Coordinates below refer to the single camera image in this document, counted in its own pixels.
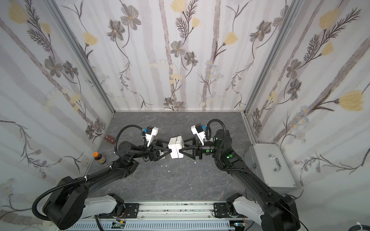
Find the white box base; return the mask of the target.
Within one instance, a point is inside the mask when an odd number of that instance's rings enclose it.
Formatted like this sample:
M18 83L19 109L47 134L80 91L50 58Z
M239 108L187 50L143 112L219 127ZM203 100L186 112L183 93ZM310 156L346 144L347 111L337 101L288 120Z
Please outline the white box base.
M177 141L177 138L173 137L173 138L170 139L170 141L168 143L168 147L169 147L169 149L171 149L170 155L171 155L172 159L179 158L178 150L177 150L177 146L176 146L176 141Z

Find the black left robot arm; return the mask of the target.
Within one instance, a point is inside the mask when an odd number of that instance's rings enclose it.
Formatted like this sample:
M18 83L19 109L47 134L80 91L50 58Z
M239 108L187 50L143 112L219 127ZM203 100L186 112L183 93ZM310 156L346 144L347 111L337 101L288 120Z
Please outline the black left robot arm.
M149 145L140 146L123 141L114 149L118 159L110 166L84 177L65 177L56 187L37 197L31 208L33 215L66 230L83 217L87 209L85 200L89 194L134 173L139 165L136 158L158 161L171 153L168 142L164 140L154 140Z

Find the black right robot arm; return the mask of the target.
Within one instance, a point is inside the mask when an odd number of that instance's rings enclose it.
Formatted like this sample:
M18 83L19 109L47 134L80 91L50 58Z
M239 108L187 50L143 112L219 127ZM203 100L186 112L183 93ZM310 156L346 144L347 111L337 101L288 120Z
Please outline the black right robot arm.
M252 192L253 201L240 194L230 197L230 203L237 214L251 219L264 231L301 229L295 201L273 190L250 170L243 158L233 150L229 131L220 129L209 141L200 142L196 138L192 141L193 145L185 146L179 152L192 159L202 158L203 155L212 156L221 171L237 178Z

